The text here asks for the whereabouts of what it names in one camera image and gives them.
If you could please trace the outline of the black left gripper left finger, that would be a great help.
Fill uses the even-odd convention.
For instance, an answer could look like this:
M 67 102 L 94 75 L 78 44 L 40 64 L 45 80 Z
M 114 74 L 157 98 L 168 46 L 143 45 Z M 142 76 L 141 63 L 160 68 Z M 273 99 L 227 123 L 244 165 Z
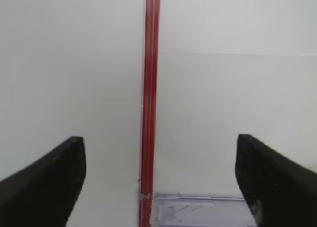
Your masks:
M 0 225 L 66 226 L 85 176 L 84 139 L 70 137 L 0 182 Z

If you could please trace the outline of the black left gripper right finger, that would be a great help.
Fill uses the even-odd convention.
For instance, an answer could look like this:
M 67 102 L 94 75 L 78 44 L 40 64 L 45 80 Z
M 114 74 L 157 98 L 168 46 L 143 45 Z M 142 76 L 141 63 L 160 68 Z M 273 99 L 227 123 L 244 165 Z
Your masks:
M 237 139 L 235 175 L 259 227 L 315 227 L 317 174 L 249 134 Z

